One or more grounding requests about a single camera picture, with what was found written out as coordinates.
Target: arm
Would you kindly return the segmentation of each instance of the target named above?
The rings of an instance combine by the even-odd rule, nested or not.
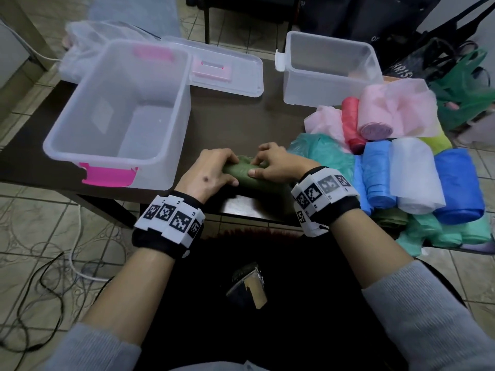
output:
[[[222,173],[226,161],[238,162],[230,149],[202,151],[176,190],[201,206],[225,184],[237,186],[234,177]],[[146,242],[156,239],[149,232],[142,231],[142,235]],[[171,242],[157,237],[156,241]],[[139,248],[91,306],[82,323],[69,331],[46,369],[131,370],[174,264],[175,260],[164,252],[146,245]]]
[[[288,154],[275,143],[261,145],[260,150],[253,164],[268,161],[269,167],[252,169],[249,174],[255,178],[299,181],[319,165]],[[413,261],[352,200],[356,201],[342,199],[351,209],[327,225],[364,288],[365,299],[410,369],[492,369],[495,342],[421,262]]]

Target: white plastic roll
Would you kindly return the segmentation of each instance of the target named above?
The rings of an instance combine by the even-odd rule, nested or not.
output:
[[[392,141],[390,153],[390,194],[398,207],[413,215],[425,215],[445,207],[433,152],[428,144],[413,137]]]

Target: white cable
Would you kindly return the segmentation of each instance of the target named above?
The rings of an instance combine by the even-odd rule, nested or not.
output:
[[[83,218],[81,214],[81,205],[78,205],[78,212],[79,212],[79,231],[77,232],[77,237],[74,240],[74,244],[72,245],[72,249],[70,249],[69,252],[69,265],[72,269],[72,271],[77,274],[78,276],[82,277],[83,279],[91,280],[91,281],[98,281],[98,282],[107,282],[110,279],[103,279],[101,277],[93,277],[93,276],[88,276],[87,274],[84,274],[82,272],[79,272],[76,267],[74,267],[74,251],[76,250],[77,243],[79,242],[79,238],[81,238],[81,233],[83,231]]]
[[[37,52],[36,50],[34,50],[34,48],[32,46],[30,46],[27,41],[25,41],[17,32],[15,32],[13,29],[11,29],[9,26],[7,26],[6,24],[4,24],[2,21],[0,21],[0,24],[4,27],[7,27],[18,39],[21,39],[21,41],[27,45],[27,47],[31,50],[31,52],[33,52],[34,54],[40,56],[41,58],[44,58],[45,60],[48,60],[48,61],[57,61],[57,62],[60,62],[62,60],[58,59],[58,58],[50,58],[50,57],[45,57],[43,56],[41,53]]]

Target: white wall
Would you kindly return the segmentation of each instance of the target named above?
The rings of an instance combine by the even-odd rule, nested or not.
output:
[[[0,88],[28,59],[29,53],[0,21]]]
[[[418,31],[423,32],[424,30],[432,30],[438,27],[477,1],[479,0],[442,0],[419,26]],[[481,11],[485,10],[494,2],[495,0],[488,1],[484,6],[468,15],[458,25],[462,26],[466,22],[473,20],[474,17],[478,16]],[[472,39],[478,42],[480,47],[488,50],[488,56],[483,61],[482,66],[490,72],[492,79],[495,80],[495,11],[481,22],[478,32]]]

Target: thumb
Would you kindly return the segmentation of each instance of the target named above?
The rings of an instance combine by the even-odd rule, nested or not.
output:
[[[221,181],[222,185],[229,184],[229,185],[235,186],[235,187],[239,186],[239,181],[237,180],[237,178],[235,178],[231,174],[223,174],[220,181]]]
[[[260,179],[265,178],[264,177],[265,170],[263,168],[249,169],[249,171],[247,172],[247,174],[251,178],[260,178]]]

